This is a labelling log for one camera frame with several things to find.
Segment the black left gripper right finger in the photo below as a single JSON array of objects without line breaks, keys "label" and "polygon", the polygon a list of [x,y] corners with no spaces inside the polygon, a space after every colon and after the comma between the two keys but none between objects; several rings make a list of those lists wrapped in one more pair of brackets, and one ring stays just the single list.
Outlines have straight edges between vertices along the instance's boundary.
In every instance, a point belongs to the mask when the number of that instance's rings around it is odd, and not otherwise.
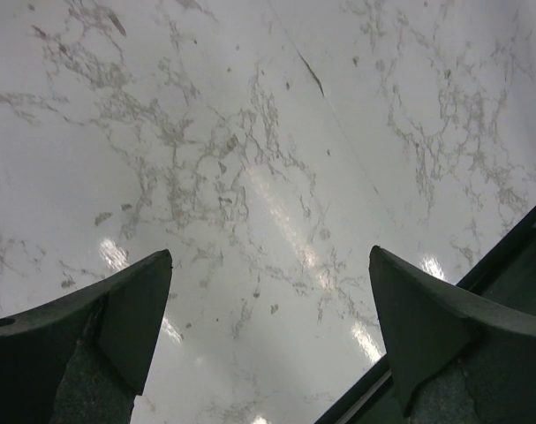
[{"label": "black left gripper right finger", "polygon": [[404,417],[536,423],[536,317],[484,299],[374,246],[370,280]]}]

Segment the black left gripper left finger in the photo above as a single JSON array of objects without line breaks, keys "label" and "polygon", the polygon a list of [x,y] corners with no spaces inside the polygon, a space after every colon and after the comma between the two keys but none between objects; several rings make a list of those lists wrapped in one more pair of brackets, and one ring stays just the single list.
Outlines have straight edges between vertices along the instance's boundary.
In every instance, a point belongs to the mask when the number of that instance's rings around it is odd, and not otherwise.
[{"label": "black left gripper left finger", "polygon": [[162,326],[171,255],[0,318],[0,423],[128,423]]}]

